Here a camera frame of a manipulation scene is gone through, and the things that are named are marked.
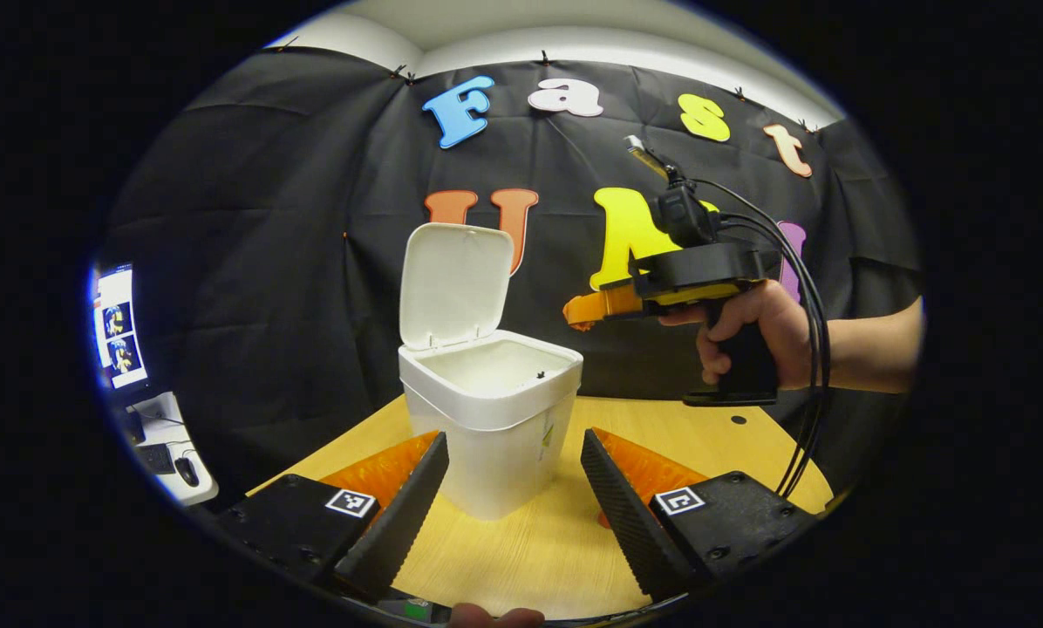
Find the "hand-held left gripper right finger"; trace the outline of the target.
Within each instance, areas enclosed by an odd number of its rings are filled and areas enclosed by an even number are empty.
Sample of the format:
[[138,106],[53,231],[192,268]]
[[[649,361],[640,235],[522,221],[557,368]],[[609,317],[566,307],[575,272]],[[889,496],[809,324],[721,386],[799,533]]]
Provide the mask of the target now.
[[744,575],[818,521],[749,474],[694,482],[601,428],[586,430],[581,464],[638,588],[657,603]]

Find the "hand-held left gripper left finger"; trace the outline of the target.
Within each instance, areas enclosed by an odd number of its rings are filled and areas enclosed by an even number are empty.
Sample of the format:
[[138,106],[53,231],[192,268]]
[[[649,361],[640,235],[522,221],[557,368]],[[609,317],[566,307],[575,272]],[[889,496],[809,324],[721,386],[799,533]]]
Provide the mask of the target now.
[[217,529],[288,577],[377,603],[399,574],[448,470],[439,430],[322,480],[282,474],[217,516]]

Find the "white desktop garbage bin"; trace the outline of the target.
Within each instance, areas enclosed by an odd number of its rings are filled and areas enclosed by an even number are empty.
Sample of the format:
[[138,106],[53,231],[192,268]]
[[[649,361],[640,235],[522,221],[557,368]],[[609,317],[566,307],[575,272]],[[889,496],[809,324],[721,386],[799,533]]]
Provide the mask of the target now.
[[399,381],[414,434],[442,432],[441,493],[474,518],[502,518],[553,480],[583,357],[503,330],[513,240],[429,222],[407,239]]

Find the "wooden desktop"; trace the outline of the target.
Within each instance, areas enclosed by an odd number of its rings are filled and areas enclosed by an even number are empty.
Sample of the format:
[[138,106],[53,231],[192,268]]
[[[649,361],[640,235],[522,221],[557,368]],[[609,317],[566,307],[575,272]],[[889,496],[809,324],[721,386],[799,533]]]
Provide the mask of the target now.
[[552,484],[496,521],[435,498],[393,587],[431,603],[516,607],[550,619],[617,615],[650,603],[616,537],[598,524],[582,469],[583,433],[600,427],[706,476],[739,470],[776,488],[795,441],[760,408],[676,400],[576,398]]

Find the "white side desk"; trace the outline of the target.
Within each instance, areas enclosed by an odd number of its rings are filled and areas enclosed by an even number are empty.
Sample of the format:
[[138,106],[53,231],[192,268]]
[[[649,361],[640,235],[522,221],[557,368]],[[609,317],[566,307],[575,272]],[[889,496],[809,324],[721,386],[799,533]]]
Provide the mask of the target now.
[[173,393],[166,392],[155,398],[135,403],[128,408],[128,414],[138,421],[143,436],[142,441],[134,446],[168,444],[175,460],[178,457],[187,456],[194,461],[195,468],[197,468],[200,478],[198,488],[190,488],[184,484],[178,474],[148,473],[152,480],[156,480],[160,488],[172,496],[183,508],[204,503],[219,494],[219,484],[207,469],[199,450],[192,441],[189,429],[181,418],[178,402]]

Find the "computer monitor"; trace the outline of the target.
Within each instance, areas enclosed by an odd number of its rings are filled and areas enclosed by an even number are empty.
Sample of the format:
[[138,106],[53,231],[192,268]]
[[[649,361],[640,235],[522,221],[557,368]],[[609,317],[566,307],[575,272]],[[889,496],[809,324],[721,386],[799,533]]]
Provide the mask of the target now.
[[134,266],[100,271],[92,293],[92,329],[107,388],[125,391],[147,380],[134,316]]

